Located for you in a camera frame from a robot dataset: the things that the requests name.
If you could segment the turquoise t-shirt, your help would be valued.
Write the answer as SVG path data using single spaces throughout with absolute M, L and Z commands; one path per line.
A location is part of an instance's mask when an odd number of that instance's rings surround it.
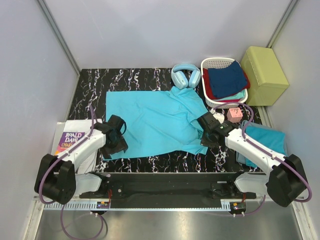
M 109 91 L 106 119 L 119 116 L 126 123 L 126 151 L 111 155 L 112 160 L 151 157 L 174 151 L 206 154 L 201 145 L 203 129 L 198 118 L 208 112 L 192 88 L 170 91 Z

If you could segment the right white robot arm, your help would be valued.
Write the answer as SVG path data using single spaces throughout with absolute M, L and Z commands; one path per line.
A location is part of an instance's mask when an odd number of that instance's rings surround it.
M 228 195 L 239 198 L 244 193 L 268 195 L 276 204 L 287 207 L 299 196 L 312 191 L 299 157 L 294 154 L 285 156 L 273 151 L 245 134 L 236 124 L 226 120 L 220 123 L 210 112 L 197 119 L 203 129 L 201 144 L 206 147 L 225 145 L 250 159 L 262 174 L 238 173 L 227 185 Z

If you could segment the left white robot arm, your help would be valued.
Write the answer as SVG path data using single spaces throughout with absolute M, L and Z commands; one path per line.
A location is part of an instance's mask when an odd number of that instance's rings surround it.
M 57 155 L 46 154 L 40 161 L 34 191 L 43 204 L 67 204 L 75 195 L 92 193 L 103 198 L 108 193 L 104 175 L 88 172 L 77 174 L 80 165 L 94 152 L 100 151 L 105 159 L 125 152 L 128 144 L 124 133 L 126 122 L 111 115 L 107 122 L 93 123 L 88 134 Z

